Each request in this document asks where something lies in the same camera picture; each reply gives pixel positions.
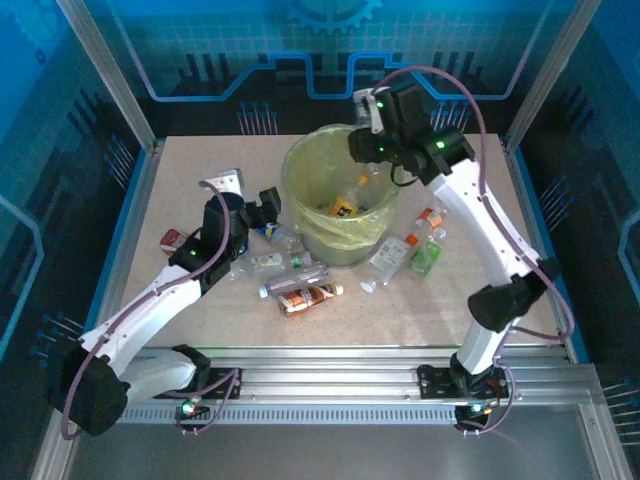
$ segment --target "robotic arm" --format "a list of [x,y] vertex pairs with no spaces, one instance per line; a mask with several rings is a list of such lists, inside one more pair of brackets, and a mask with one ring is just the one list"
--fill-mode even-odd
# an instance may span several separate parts
[[[478,185],[480,166],[464,135],[453,127],[437,132],[430,128],[419,85],[394,91],[384,87],[375,94],[373,89],[360,90],[353,99],[358,123],[368,124],[349,136],[354,160],[390,162],[417,177],[468,228],[487,273],[489,285],[468,300],[471,327],[451,359],[454,393],[468,396],[484,388],[483,380],[493,370],[493,357],[507,331],[527,313],[546,286],[506,241],[484,207]],[[547,276],[555,277],[555,260],[540,259],[488,187],[484,196],[521,251]]]
[[[164,325],[204,296],[229,272],[231,262],[244,248],[249,229],[276,221],[280,213],[280,197],[275,188],[260,193],[260,207],[255,202],[245,203],[242,176],[238,169],[223,172],[208,182],[222,193],[230,214],[229,240],[219,259],[200,275],[176,282],[212,260],[223,241],[223,209],[214,196],[205,206],[200,237],[191,235],[151,285],[120,312],[85,333],[78,341],[63,337],[50,354],[47,399],[51,406],[62,412],[73,378],[89,352],[101,343],[84,370],[77,390],[72,392],[69,415],[91,435],[99,435],[109,429],[128,405],[167,391],[198,391],[210,382],[209,359],[187,345],[176,346],[156,358],[131,363]],[[170,288],[160,288],[171,282],[176,283]],[[156,295],[149,295],[149,292],[156,292]],[[138,303],[109,334],[113,322]]]

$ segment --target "small bottle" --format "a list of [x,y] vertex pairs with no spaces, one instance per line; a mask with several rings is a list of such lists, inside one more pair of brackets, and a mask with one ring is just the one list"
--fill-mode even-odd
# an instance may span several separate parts
[[407,235],[405,242],[412,247],[417,246],[424,239],[433,235],[433,232],[442,225],[446,215],[447,207],[440,201],[437,201],[433,208],[425,208],[416,218],[411,233]]
[[302,247],[300,235],[278,222],[267,223],[264,227],[256,228],[256,232],[275,247],[286,250]]
[[240,280],[246,277],[273,277],[287,270],[309,267],[313,261],[309,252],[299,253],[266,253],[246,259],[236,260],[231,264],[229,278]]
[[447,232],[443,228],[437,228],[411,255],[409,269],[419,280],[423,280],[429,274],[440,257],[446,236]]
[[328,215],[332,217],[348,217],[358,213],[358,209],[363,203],[363,191],[368,183],[369,177],[361,174],[358,177],[358,183],[336,199]]
[[278,295],[278,305],[285,317],[309,310],[314,305],[344,293],[344,287],[334,283],[307,287]]
[[330,275],[329,267],[324,263],[315,263],[310,267],[300,268],[293,272],[287,272],[272,278],[260,286],[258,293],[260,294],[260,298],[267,298],[268,296],[277,297],[282,293],[291,292],[296,288],[328,283]]
[[391,277],[409,258],[411,245],[397,237],[388,237],[376,253],[356,270],[360,286],[367,293],[373,293],[380,285],[386,285]]

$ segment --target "yellow plastic bag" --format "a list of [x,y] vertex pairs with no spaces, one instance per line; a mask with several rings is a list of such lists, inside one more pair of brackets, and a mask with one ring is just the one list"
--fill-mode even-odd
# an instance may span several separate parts
[[[285,158],[282,183],[294,226],[303,234],[307,248],[317,243],[309,241],[315,239],[329,249],[368,252],[393,218],[399,189],[391,182],[388,167],[376,166],[374,173],[353,160],[347,137],[354,128],[329,125],[316,130],[291,147]],[[351,217],[326,215],[361,173],[370,178],[363,205],[366,211]]]

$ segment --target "gear logo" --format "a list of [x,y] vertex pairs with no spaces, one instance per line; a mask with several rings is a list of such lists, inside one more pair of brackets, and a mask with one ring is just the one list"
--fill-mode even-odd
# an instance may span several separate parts
[[55,40],[60,25],[54,0],[4,0],[0,7],[13,15],[22,33],[36,47]]
[[349,27],[359,28],[360,22],[373,18],[373,9],[382,7],[381,0],[282,0],[287,17],[297,20],[300,27],[311,27],[333,34]]

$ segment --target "speckled countertop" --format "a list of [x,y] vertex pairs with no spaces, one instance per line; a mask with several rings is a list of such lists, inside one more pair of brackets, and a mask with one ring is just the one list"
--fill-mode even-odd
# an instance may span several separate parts
[[[149,285],[166,265],[160,238],[169,228],[190,232],[201,225],[204,204],[211,197],[198,181],[240,167],[248,200],[260,190],[280,185],[285,154],[300,136],[169,137],[160,160],[149,206],[138,239],[123,303]],[[469,135],[479,150],[479,136]],[[489,136],[488,181],[516,228],[526,235],[505,158],[496,135]],[[282,223],[289,220],[283,197]],[[404,236],[425,208],[426,190],[421,184],[400,193],[392,231]],[[375,294],[365,293],[348,270],[334,270],[345,287],[342,297],[318,305],[306,314],[285,319],[272,299],[258,297],[257,280],[223,279],[201,300],[177,315],[150,346],[188,343],[216,346],[356,346],[460,344],[469,326],[467,297],[487,282],[464,228],[446,219],[447,243],[438,263],[421,288],[410,279],[394,278]],[[252,253],[270,246],[251,232]],[[555,334],[556,321],[547,297],[543,297],[521,325]],[[536,343],[514,335],[510,343]]]

